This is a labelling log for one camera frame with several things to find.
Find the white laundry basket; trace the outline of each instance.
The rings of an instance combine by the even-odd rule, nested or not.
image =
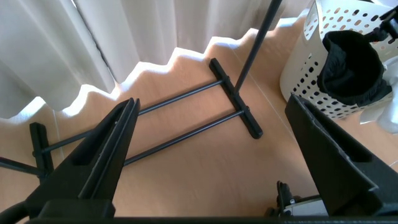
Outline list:
[[[344,105],[322,93],[317,85],[319,76],[328,56],[322,44],[329,31],[354,30],[362,34],[371,32],[381,23],[379,16],[391,8],[357,0],[314,0],[298,38],[280,77],[280,90],[287,101],[291,93],[311,101],[318,109],[331,118],[344,118],[369,106],[390,100],[392,93],[378,102],[358,108]],[[398,41],[372,44],[381,62],[398,55]]]

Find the curtain fold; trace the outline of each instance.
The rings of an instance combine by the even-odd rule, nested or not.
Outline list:
[[[310,0],[285,0],[275,21]],[[137,62],[164,65],[174,48],[204,52],[213,36],[241,38],[271,0],[2,0],[0,117],[36,96],[55,110],[82,84],[110,93]]]

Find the tile floor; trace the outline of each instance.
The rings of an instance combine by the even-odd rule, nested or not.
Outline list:
[[[295,195],[317,193],[300,149],[284,114],[279,75],[300,32],[303,19],[292,27],[268,33],[241,89],[264,131],[250,137],[234,118],[186,141],[135,162],[122,172],[114,205],[118,216],[253,216],[275,206],[276,182],[287,182]],[[34,165],[29,123],[46,125],[50,143],[95,126],[118,102],[140,98],[142,108],[215,80],[208,62],[216,57],[232,82],[238,78],[254,41],[248,32],[237,42],[212,43],[205,58],[176,58],[165,74],[146,70],[114,101],[91,92],[75,116],[68,117],[44,105],[33,117],[0,120],[0,156]],[[190,96],[139,117],[128,156],[232,112],[220,86]],[[358,115],[337,121],[385,163],[398,170],[398,138],[375,124],[359,125]],[[52,152],[55,165],[75,142]],[[0,210],[24,200],[38,185],[36,177],[0,169]]]

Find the white fabric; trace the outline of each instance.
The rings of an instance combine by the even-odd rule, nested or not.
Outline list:
[[[175,47],[203,52],[212,36],[241,38],[271,0],[2,0],[0,117],[36,96],[55,110],[82,84],[110,93],[137,62],[166,64]],[[275,17],[309,0],[285,0]]]
[[[398,57],[384,63],[387,70],[383,79],[392,87],[392,100],[365,109],[361,113],[361,123],[377,121],[389,133],[398,133]]]

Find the black cord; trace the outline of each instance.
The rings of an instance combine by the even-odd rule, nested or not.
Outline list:
[[[0,213],[1,224],[14,224],[28,216],[25,201],[19,202]]]

